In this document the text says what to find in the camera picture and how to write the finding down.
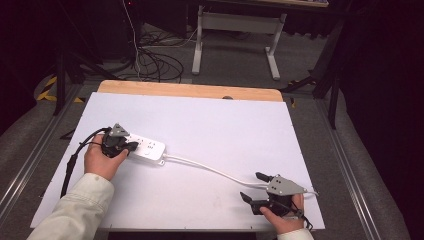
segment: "person's left hand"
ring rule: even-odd
[[[94,173],[107,180],[112,180],[118,170],[119,165],[128,155],[128,150],[124,149],[118,156],[109,158],[102,153],[103,135],[94,136],[87,152],[84,155],[84,171],[85,173]]]

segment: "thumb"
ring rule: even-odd
[[[261,213],[265,216],[265,218],[270,223],[272,223],[273,225],[275,225],[277,223],[277,221],[281,219],[280,217],[278,217],[277,215],[275,215],[271,210],[269,210],[266,207],[261,207],[259,209],[259,211],[261,211]]]
[[[121,165],[121,163],[127,158],[128,153],[128,149],[124,149],[121,153],[119,153],[119,155],[113,158],[113,161],[115,161],[118,166]]]

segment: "cuff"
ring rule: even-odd
[[[313,240],[311,232],[303,228],[293,232],[280,234],[277,236],[278,240]]]
[[[69,191],[67,197],[83,198],[107,210],[114,191],[113,184],[105,178],[86,173]]]

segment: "white cable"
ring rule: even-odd
[[[312,193],[312,194],[314,194],[315,196],[319,196],[319,193],[318,192],[315,192],[315,191],[307,191],[307,192],[304,192],[304,193]]]
[[[140,65],[138,64],[138,48],[137,48],[137,43],[136,43],[136,40],[135,40],[135,35],[136,35],[135,29],[134,29],[134,26],[132,25],[131,17],[130,17],[130,14],[128,13],[127,6],[125,5],[125,0],[122,0],[122,5],[124,5],[125,13],[127,14],[128,21],[130,22],[130,25],[131,25],[131,29],[133,30],[133,43],[134,43],[134,48],[135,48],[135,63],[137,64],[137,70],[136,70],[137,71],[137,77],[138,77],[138,80],[142,81],[141,78],[140,78],[141,68],[140,68]]]
[[[188,42],[191,41],[191,39],[193,38],[193,36],[196,32],[197,32],[197,28],[196,28],[196,30],[193,31],[193,33],[191,34],[191,36],[187,39],[187,41],[185,43],[178,45],[178,46],[144,46],[143,48],[163,48],[163,47],[174,47],[174,48],[176,48],[176,47],[182,47],[182,46],[186,45]],[[175,40],[179,40],[179,39],[163,40],[163,41],[160,41],[159,43],[169,42],[170,40],[175,41]]]
[[[263,187],[263,188],[265,188],[266,186],[268,186],[267,183],[248,183],[248,182],[243,182],[241,180],[238,180],[237,178],[234,178],[234,177],[232,177],[232,176],[230,176],[228,174],[225,174],[225,173],[223,173],[221,171],[218,171],[218,170],[216,170],[214,168],[208,167],[208,166],[203,165],[201,163],[198,163],[198,162],[195,162],[195,161],[191,161],[191,160],[188,160],[188,159],[185,159],[185,158],[182,158],[182,157],[176,157],[176,156],[168,155],[168,154],[165,154],[165,153],[163,154],[163,157],[165,157],[165,158],[172,158],[172,159],[176,159],[176,160],[179,160],[179,161],[182,161],[182,162],[186,162],[186,163],[190,163],[190,164],[193,164],[193,165],[197,165],[197,166],[203,167],[203,168],[208,169],[208,170],[210,170],[212,172],[215,172],[217,174],[220,174],[220,175],[222,175],[222,176],[224,176],[226,178],[229,178],[229,179],[231,179],[231,180],[233,180],[235,182],[238,182],[238,183],[240,183],[242,185],[252,186],[252,187]]]

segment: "metal stand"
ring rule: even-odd
[[[271,69],[272,78],[274,80],[280,79],[280,73],[278,72],[277,64],[275,62],[274,52],[277,48],[287,14],[281,14],[281,17],[278,19],[220,13],[204,13],[203,8],[203,6],[199,6],[197,16],[197,40],[192,68],[192,73],[194,75],[198,75],[200,73],[200,62],[202,59],[202,31],[203,29],[215,29],[274,34],[272,45],[271,47],[265,48],[265,53]]]
[[[339,91],[339,78],[337,76],[337,72],[339,72],[342,68],[341,62],[335,63],[334,51],[339,44],[339,37],[342,32],[344,23],[345,18],[340,18],[337,25],[331,31],[324,49],[321,52],[317,63],[315,64],[314,70],[311,72],[311,75],[299,82],[296,82],[293,85],[289,85],[286,88],[280,89],[282,93],[289,93],[307,84],[316,82],[317,85],[312,91],[312,95],[314,98],[322,99],[325,97],[330,88],[332,88],[328,121],[330,122],[330,125],[333,129],[336,129],[335,116],[337,96]]]
[[[91,70],[96,72],[99,75],[105,77],[105,79],[118,79],[113,74],[110,74],[103,68],[97,66],[96,64],[90,62],[83,56],[72,52],[66,40],[60,43],[60,48],[56,54],[56,71],[57,71],[57,102],[56,109],[53,113],[54,116],[58,115],[62,108],[65,106],[66,100],[66,73],[68,73],[69,78],[71,79],[72,84],[82,84],[85,81],[85,76],[82,72],[80,64],[86,65]]]

